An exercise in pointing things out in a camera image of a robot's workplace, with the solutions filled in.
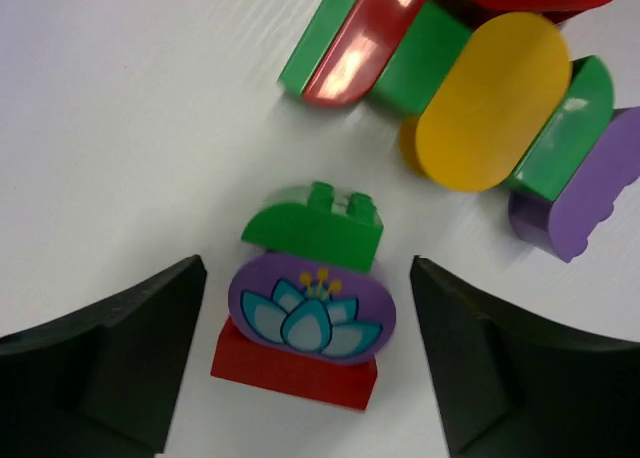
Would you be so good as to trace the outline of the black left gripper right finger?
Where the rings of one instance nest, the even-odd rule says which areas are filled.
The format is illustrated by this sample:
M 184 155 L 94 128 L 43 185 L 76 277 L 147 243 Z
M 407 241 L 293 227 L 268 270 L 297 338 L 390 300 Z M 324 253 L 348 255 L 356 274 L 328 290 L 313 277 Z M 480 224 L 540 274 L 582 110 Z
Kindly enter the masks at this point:
M 486 293 L 433 261 L 410 271 L 453 457 L 635 457 L 639 346 Z

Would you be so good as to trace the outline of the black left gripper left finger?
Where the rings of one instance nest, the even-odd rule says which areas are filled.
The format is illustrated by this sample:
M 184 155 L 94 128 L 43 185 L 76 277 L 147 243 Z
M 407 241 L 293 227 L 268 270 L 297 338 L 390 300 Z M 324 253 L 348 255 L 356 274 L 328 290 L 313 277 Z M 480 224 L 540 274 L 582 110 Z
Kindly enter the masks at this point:
M 198 255 L 1 339 L 4 457 L 165 450 L 207 271 Z

